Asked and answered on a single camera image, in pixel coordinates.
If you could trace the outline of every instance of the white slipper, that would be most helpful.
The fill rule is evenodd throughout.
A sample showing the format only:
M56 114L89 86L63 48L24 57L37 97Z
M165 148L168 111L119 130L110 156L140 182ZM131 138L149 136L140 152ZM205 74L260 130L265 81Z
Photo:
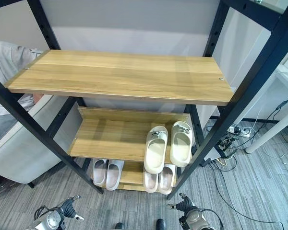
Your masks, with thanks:
M158 188L158 174L151 174L143 167L143 185L145 191L148 193L154 193Z
M101 186L107 178L107 159L93 159L93 183Z
M160 173L164 166L168 131L163 126L152 128L146 137L144 167L151 174Z
M162 194L168 195L174 185L176 166L165 164L162 172L159 174L158 189Z
M172 126L170 160L178 167L186 167L191 160L192 129L183 122L177 121Z
M120 183L120 175L124 166L124 161L109 160L106 179L106 188L110 191L117 189Z

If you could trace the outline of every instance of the desk leg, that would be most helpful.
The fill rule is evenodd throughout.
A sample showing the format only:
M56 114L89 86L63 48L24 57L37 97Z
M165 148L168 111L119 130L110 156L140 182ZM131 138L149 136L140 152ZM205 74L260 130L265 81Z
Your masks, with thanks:
M252 153L260 146L262 146L265 142L275 136L277 133L282 131L288 125L288 115L281 119L276 125L274 125L268 132L263 134L260 138L258 138L251 146L247 147L245 151L247 153Z

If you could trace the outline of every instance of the person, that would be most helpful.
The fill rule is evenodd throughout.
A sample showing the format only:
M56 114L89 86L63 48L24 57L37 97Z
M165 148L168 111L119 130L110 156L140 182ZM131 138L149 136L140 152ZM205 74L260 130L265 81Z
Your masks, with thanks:
M42 51L0 41L0 82L6 83L16 73L32 62ZM40 94L24 94L19 104L27 111L41 98ZM0 139L17 120L0 104Z

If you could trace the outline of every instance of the chair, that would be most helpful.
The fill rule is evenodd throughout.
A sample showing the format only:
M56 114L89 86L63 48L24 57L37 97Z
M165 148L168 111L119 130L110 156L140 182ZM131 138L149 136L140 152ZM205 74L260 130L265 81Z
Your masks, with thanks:
M46 130L66 100L67 97L44 95L29 114ZM65 151L82 122L77 107L75 103L54 137ZM0 140L0 175L12 181L32 187L34 179L59 162L60 159L19 122Z

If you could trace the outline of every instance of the wooden shelf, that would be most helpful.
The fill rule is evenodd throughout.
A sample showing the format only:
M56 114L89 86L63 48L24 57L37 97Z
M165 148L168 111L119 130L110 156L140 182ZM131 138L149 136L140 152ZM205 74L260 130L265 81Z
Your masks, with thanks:
M143 186L143 162L125 161L120 184Z
M146 136L155 126L168 130L165 163L171 163L170 133L176 121L189 114L138 112L79 107L82 124L69 150L72 157L144 161Z
M225 106L233 92L212 57L51 50L5 86L11 92Z

